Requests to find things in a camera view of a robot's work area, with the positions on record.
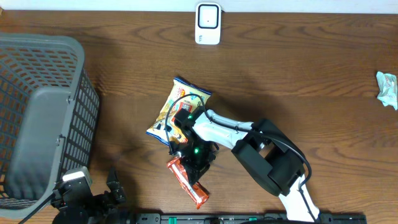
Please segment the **light green wipes packet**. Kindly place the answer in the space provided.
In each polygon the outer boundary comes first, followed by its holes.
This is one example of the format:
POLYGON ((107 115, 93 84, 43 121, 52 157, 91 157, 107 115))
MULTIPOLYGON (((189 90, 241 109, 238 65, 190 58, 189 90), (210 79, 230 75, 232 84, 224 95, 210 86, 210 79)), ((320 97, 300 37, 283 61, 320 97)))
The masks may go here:
POLYGON ((397 111, 397 77, 390 73, 376 73, 376 80, 379 87, 377 99, 384 106, 392 106, 397 111))

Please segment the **yellow snack bag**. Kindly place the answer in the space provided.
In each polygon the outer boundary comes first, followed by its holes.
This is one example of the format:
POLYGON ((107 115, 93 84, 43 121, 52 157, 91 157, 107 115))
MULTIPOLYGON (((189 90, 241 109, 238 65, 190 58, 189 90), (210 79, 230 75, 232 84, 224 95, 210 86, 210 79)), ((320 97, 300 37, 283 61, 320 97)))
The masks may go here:
POLYGON ((192 112, 198 106, 201 106, 201 100, 197 95, 206 103, 212 92, 191 84, 180 77, 175 77, 174 85, 165 104, 155 123, 146 131, 146 134, 155 137, 166 146, 169 145, 167 139, 176 143, 186 143, 188 139, 174 125, 174 115, 180 109, 192 112))

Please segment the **orange chocolate bar wrapper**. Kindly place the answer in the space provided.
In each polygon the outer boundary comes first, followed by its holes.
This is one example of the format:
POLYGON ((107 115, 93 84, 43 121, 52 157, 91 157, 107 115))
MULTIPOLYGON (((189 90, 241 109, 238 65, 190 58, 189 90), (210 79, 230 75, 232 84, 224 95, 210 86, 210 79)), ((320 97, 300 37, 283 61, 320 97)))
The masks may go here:
POLYGON ((187 171, 181 164, 180 157, 174 157, 172 160, 170 160, 167 163, 167 167, 174 174, 181 188, 184 189, 184 191, 186 191, 186 193, 194 201, 196 209, 200 209, 210 197, 210 194, 208 193, 206 188, 204 188, 199 182, 193 185, 189 184, 187 171))

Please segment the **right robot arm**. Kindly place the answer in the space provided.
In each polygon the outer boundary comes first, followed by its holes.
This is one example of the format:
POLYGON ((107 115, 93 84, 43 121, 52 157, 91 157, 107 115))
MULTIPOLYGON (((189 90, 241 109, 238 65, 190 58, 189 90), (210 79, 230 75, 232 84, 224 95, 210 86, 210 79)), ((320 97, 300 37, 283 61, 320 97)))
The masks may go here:
POLYGON ((219 146, 227 147, 253 180, 279 197, 292 221, 319 221, 319 209, 312 202, 306 183, 312 168, 303 152, 268 119, 242 122, 222 117, 212 110, 180 109, 174 125, 187 138, 172 152, 181 157, 189 186, 209 169, 219 146))

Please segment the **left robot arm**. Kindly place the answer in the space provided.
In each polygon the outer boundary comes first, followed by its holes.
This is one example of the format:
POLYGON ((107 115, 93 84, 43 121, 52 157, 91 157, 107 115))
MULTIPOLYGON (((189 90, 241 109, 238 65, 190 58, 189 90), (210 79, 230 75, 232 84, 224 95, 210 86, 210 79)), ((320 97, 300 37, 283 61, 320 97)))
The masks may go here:
POLYGON ((53 189, 51 206, 58 210, 53 224, 128 224, 136 216, 119 205, 126 202, 125 191, 118 180, 116 169, 109 170, 108 191, 93 195, 92 180, 87 167, 68 170, 53 189))

